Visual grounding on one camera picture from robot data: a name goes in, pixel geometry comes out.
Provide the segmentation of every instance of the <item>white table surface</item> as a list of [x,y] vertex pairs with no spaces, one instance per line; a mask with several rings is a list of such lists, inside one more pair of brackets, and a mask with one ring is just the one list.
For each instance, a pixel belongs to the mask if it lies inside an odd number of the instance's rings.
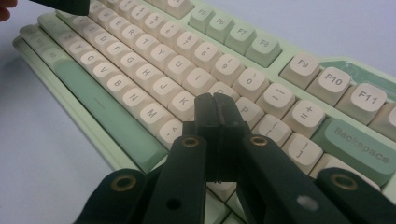
[[[396,76],[396,1],[205,1],[315,55]],[[0,23],[0,223],[72,223],[111,172],[12,47],[50,11],[20,0]]]

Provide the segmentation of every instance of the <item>finger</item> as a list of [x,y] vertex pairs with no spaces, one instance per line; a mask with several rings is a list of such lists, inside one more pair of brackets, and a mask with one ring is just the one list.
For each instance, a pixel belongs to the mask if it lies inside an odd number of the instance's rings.
[[3,7],[0,7],[0,21],[6,21],[9,19],[9,11]]
[[15,7],[18,0],[0,0],[0,7]]

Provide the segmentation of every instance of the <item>mechanical keyboard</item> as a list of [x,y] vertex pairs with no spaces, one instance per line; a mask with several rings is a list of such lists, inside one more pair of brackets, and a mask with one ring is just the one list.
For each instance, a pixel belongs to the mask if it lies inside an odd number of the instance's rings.
[[[21,28],[15,48],[114,168],[166,160],[194,97],[233,97],[307,175],[360,175],[396,203],[396,78],[322,59],[198,0],[92,1]],[[208,183],[205,223],[244,223],[235,183]]]

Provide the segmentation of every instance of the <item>cream keycap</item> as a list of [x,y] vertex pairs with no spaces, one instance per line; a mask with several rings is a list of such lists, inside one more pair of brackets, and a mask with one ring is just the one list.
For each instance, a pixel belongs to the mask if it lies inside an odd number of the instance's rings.
[[215,63],[211,70],[211,74],[218,81],[224,82],[228,86],[232,86],[235,80],[245,70],[245,66],[231,54],[223,54]]
[[369,127],[396,142],[396,103],[383,105]]
[[320,106],[307,100],[300,100],[282,120],[295,132],[309,138],[324,118],[325,114]]
[[157,134],[157,139],[163,143],[167,149],[171,149],[174,141],[181,136],[183,124],[178,119],[170,119],[166,122]]
[[256,126],[257,122],[264,116],[262,109],[246,97],[239,98],[236,101],[236,106],[241,113],[242,119],[247,122],[250,129]]
[[172,99],[183,89],[171,78],[159,78],[150,89],[149,93],[163,106],[167,107]]
[[289,62],[280,76],[304,89],[319,72],[319,60],[310,54],[299,53]]
[[141,88],[132,88],[122,96],[122,104],[135,117],[139,118],[140,111],[154,99]]
[[256,102],[260,95],[268,88],[270,82],[262,72],[247,68],[233,84],[233,89],[241,96]]
[[317,144],[299,133],[292,134],[282,149],[306,175],[323,154],[323,150]]
[[273,83],[257,100],[256,104],[266,113],[272,114],[278,119],[282,119],[294,102],[295,96],[291,90],[282,84]]
[[329,105],[335,105],[349,87],[351,77],[338,68],[326,68],[308,87],[312,93]]
[[187,75],[195,68],[190,60],[182,55],[177,55],[165,67],[165,74],[181,85]]
[[181,91],[172,99],[168,109],[181,121],[189,121],[194,117],[194,99],[188,91]]
[[384,91],[361,83],[349,88],[335,107],[362,124],[368,124],[386,100]]
[[219,48],[212,43],[202,43],[194,52],[192,62],[210,72],[215,62],[221,56]]
[[267,136],[274,140],[278,146],[282,146],[291,135],[291,128],[282,120],[267,114],[253,129],[253,133]]
[[153,135],[156,135],[161,127],[174,116],[162,105],[154,102],[148,104],[140,111],[139,120]]
[[183,88],[198,96],[207,91],[216,83],[216,79],[202,68],[194,68],[183,81]]

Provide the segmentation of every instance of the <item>screw hole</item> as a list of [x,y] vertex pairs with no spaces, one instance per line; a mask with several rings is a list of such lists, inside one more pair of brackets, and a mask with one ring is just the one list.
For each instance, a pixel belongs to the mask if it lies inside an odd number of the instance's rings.
[[185,147],[196,147],[198,146],[199,141],[196,138],[193,137],[187,137],[183,139],[183,145]]
[[132,189],[136,184],[136,178],[133,175],[120,175],[111,182],[111,188],[115,191],[126,191]]
[[268,144],[268,140],[260,136],[253,136],[250,138],[250,143],[255,146],[263,147]]
[[358,183],[348,175],[344,174],[333,174],[331,180],[335,186],[346,190],[355,190],[358,188]]

